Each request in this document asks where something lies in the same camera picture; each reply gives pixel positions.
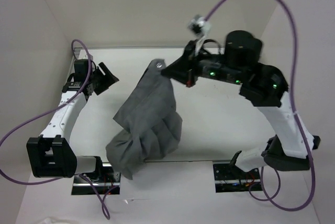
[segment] red wire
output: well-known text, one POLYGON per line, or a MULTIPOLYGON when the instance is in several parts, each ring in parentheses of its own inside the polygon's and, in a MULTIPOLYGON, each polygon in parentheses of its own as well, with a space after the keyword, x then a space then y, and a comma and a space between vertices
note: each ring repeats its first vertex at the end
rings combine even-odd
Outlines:
POLYGON ((252 177, 252 182, 249 184, 249 186, 250 186, 255 182, 255 176, 253 176, 253 174, 250 173, 250 172, 249 172, 249 175, 252 177))
POLYGON ((103 194, 105 194, 105 188, 106 188, 106 176, 104 176, 104 183, 105 183, 105 185, 104 185, 104 191, 103 191, 103 194))

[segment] small white object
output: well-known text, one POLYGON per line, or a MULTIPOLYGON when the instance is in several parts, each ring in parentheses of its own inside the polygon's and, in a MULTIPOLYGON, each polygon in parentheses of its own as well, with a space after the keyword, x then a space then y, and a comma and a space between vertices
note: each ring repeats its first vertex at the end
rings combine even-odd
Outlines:
POLYGON ((285 92, 281 99, 281 107, 257 107, 258 110, 265 115, 267 120, 270 122, 273 130, 277 134, 284 153, 287 156, 305 159, 307 156, 307 150, 303 141, 302 134, 298 128, 298 125, 294 119, 294 115, 297 114, 304 133, 307 137, 309 148, 312 150, 314 143, 314 137, 310 134, 304 123, 302 122, 298 112, 292 111, 291 101, 289 100, 289 93, 285 92))
POLYGON ((252 169, 267 166, 262 157, 262 152, 265 151, 267 143, 260 145, 248 151, 242 151, 236 159, 235 166, 244 172, 252 169))
MULTIPOLYGON (((76 94, 76 92, 63 93, 59 105, 66 103, 74 94, 76 94)), ((43 135, 44 138, 54 138, 60 135, 68 142, 77 117, 85 105, 86 99, 84 93, 78 94, 71 103, 54 113, 50 123, 43 130, 41 135, 43 135)))
POLYGON ((70 224, 70 223, 64 222, 64 221, 59 222, 55 219, 47 218, 47 219, 43 220, 42 222, 40 222, 38 224, 70 224))

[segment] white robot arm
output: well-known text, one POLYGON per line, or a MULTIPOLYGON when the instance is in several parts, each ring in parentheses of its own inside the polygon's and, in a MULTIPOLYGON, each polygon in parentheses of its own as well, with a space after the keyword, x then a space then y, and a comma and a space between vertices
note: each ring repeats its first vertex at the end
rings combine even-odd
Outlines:
POLYGON ((27 151, 32 172, 35 177, 72 177, 75 174, 90 173, 98 177, 102 169, 102 161, 98 156, 76 156, 69 139, 74 124, 85 107, 88 98, 95 92, 97 95, 119 81, 109 69, 100 63, 90 75, 90 79, 77 97, 68 103, 84 84, 88 72, 87 59, 74 62, 75 72, 68 78, 63 87, 59 105, 66 104, 53 115, 51 121, 37 138, 30 138, 27 151))
MULTIPOLYGON (((240 85, 240 95, 264 114, 276 135, 264 145, 237 152, 232 166, 244 172, 265 165, 279 171, 308 170, 307 149, 294 119, 297 112, 292 111, 288 83, 278 68, 259 62, 262 41, 236 30, 227 35, 224 54, 212 54, 203 45, 199 48, 199 42, 206 43, 207 23, 201 16, 191 21, 189 29, 198 39, 190 41, 183 55, 161 74, 187 87, 194 86, 198 77, 240 85)), ((309 148, 318 148, 320 138, 311 135, 303 123, 302 128, 309 148)))

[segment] black mount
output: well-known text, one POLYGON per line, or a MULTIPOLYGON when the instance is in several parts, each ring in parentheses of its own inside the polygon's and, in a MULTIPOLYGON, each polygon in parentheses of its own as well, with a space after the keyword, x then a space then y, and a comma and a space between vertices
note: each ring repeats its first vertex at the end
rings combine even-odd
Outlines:
POLYGON ((32 173, 35 177, 71 178, 77 168, 77 158, 66 139, 30 138, 27 150, 32 173))
MULTIPOLYGON (((99 64, 99 67, 96 67, 92 70, 90 79, 83 91, 86 100, 88 100, 88 97, 91 96, 93 92, 96 95, 99 95, 107 90, 112 84, 115 84, 119 81, 119 79, 110 72, 110 70, 103 62, 99 64)), ((88 59, 75 60, 74 73, 69 76, 68 81, 63 86, 62 92, 65 93, 67 91, 78 91, 86 79, 87 72, 88 59)))
MULTIPOLYGON (((224 54, 211 54, 202 47, 195 55, 196 41, 190 41, 183 55, 161 71, 163 76, 174 79, 187 87, 196 84, 199 77, 240 85, 240 95, 256 107, 281 107, 281 98, 288 91, 283 73, 276 67, 259 62, 262 42, 242 30, 226 37, 224 54)), ((314 149, 320 138, 314 136, 314 149)), ((235 165, 241 151, 231 160, 235 165)), ((263 152, 265 162, 279 171, 309 169, 308 159, 288 157, 284 154, 277 136, 268 141, 263 152)))

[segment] white wall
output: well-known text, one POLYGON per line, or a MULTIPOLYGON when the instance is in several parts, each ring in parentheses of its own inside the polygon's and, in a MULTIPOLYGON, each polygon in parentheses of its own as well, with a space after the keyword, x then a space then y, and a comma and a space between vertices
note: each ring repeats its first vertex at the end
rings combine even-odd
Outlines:
MULTIPOLYGON (((314 135, 321 136, 314 152, 317 189, 313 200, 321 224, 335 218, 335 0, 286 0, 295 16, 299 34, 296 100, 298 110, 314 135)), ((289 78, 292 35, 287 18, 276 8, 262 36, 264 61, 275 64, 289 78)), ((310 185, 310 173, 305 174, 310 185)))
MULTIPOLYGON (((69 69, 69 42, 44 0, 0 0, 0 136, 55 106, 69 69)), ((26 142, 46 119, 15 133, 0 148, 0 167, 27 181, 26 142)), ((0 223, 14 223, 25 186, 0 178, 0 223)))
MULTIPOLYGON (((219 0, 47 0, 68 39, 92 47, 183 46, 193 38, 190 19, 219 0)), ((246 29, 260 36, 275 8, 272 0, 230 0, 213 17, 211 36, 246 29)))

